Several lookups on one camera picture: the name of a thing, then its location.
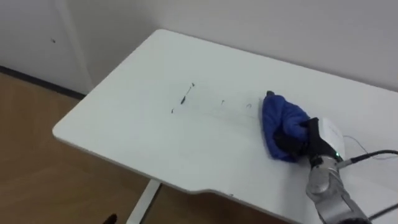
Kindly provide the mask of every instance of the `table leg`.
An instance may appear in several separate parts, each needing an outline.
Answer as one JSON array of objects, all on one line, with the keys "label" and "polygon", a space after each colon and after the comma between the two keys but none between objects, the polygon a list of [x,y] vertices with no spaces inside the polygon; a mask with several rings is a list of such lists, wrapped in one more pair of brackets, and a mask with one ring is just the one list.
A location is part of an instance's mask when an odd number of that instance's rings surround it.
[{"label": "table leg", "polygon": [[150,180],[126,224],[141,224],[145,214],[149,211],[149,207],[159,190],[161,183],[156,180]]}]

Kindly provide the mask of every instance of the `black marks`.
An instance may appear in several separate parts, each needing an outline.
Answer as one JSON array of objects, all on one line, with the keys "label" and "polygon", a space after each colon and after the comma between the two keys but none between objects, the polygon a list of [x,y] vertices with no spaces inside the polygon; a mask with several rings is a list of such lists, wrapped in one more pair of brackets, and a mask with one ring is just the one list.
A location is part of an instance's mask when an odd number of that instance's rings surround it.
[{"label": "black marks", "polygon": [[181,101],[181,105],[185,102],[185,99],[186,99],[186,97],[184,96],[184,98],[182,98],[182,101]]},{"label": "black marks", "polygon": [[187,99],[188,93],[191,91],[191,89],[192,89],[193,87],[195,87],[195,84],[194,84],[194,83],[191,84],[191,86],[189,87],[187,93],[186,93],[186,94],[184,95],[184,97],[182,98],[181,103],[180,103],[181,105],[185,102],[185,100]]}]

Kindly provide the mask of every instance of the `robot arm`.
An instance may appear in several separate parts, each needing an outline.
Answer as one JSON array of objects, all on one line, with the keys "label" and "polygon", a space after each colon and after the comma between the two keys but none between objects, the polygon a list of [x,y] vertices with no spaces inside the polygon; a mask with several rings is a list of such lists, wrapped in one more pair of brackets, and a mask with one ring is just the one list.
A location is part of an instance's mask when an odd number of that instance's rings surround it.
[{"label": "robot arm", "polygon": [[324,224],[370,224],[340,178],[338,164],[343,162],[341,154],[344,149],[340,131],[327,119],[313,118],[302,126],[308,131],[308,142],[305,144],[298,144],[281,132],[276,133],[274,139],[289,154],[308,157],[311,172],[306,192],[314,202],[321,221]]},{"label": "robot arm", "polygon": [[318,159],[322,162],[312,168],[306,192],[321,221],[324,224],[371,223],[345,190],[336,161],[327,156]]}]

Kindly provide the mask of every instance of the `cable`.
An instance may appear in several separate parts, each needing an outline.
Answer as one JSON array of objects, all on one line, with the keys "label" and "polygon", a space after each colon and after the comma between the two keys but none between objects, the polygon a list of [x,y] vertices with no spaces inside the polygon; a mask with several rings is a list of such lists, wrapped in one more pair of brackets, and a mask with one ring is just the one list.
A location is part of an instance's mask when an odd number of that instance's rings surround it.
[{"label": "cable", "polygon": [[371,215],[369,217],[369,221],[375,220],[375,219],[379,218],[382,215],[385,215],[385,214],[387,214],[389,212],[394,211],[397,208],[398,208],[398,203],[395,204],[395,205],[391,205],[390,207],[385,208],[385,209],[381,210],[380,212],[376,212],[375,214]]},{"label": "cable", "polygon": [[351,158],[350,161],[352,164],[355,164],[357,162],[363,161],[365,159],[369,159],[372,156],[376,156],[376,155],[380,155],[380,154],[396,154],[396,155],[398,155],[398,151],[386,149],[386,150],[380,150],[380,151],[376,151],[376,152],[370,152],[370,153],[366,153],[366,154]]},{"label": "cable", "polygon": [[[366,154],[363,154],[363,155],[360,155],[360,156],[357,156],[357,157],[353,157],[353,158],[348,159],[346,161],[340,162],[336,166],[337,166],[338,169],[341,169],[341,168],[344,168],[344,167],[349,166],[351,164],[355,164],[357,162],[361,162],[361,161],[363,161],[365,159],[371,158],[372,156],[376,156],[376,155],[380,155],[380,154],[396,154],[396,155],[398,155],[398,151],[396,151],[396,150],[380,150],[380,151],[376,151],[376,152],[370,152],[370,153],[366,153]],[[372,221],[374,219],[377,219],[377,218],[379,218],[379,217],[381,217],[381,216],[383,216],[383,215],[385,215],[385,214],[387,214],[389,212],[394,211],[397,208],[398,208],[398,203],[395,204],[395,205],[391,205],[390,207],[385,208],[385,209],[381,210],[380,212],[375,213],[374,215],[371,215],[369,217],[369,220]]]},{"label": "cable", "polygon": [[[368,150],[366,150],[365,147],[363,147],[363,145],[356,138],[354,138],[352,136],[344,136],[344,138],[349,138],[349,139],[355,141],[366,153],[369,153]],[[398,156],[388,156],[388,157],[383,157],[383,158],[372,157],[372,158],[377,159],[377,160],[386,160],[386,159],[398,158]]]}]

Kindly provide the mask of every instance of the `white wall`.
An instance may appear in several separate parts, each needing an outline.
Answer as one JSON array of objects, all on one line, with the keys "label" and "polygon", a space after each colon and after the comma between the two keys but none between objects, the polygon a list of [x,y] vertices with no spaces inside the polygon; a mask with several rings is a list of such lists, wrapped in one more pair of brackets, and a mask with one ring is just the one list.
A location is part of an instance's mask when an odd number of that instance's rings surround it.
[{"label": "white wall", "polygon": [[95,83],[161,27],[398,90],[396,0],[66,1]]},{"label": "white wall", "polygon": [[54,0],[0,1],[0,65],[87,93]]}]

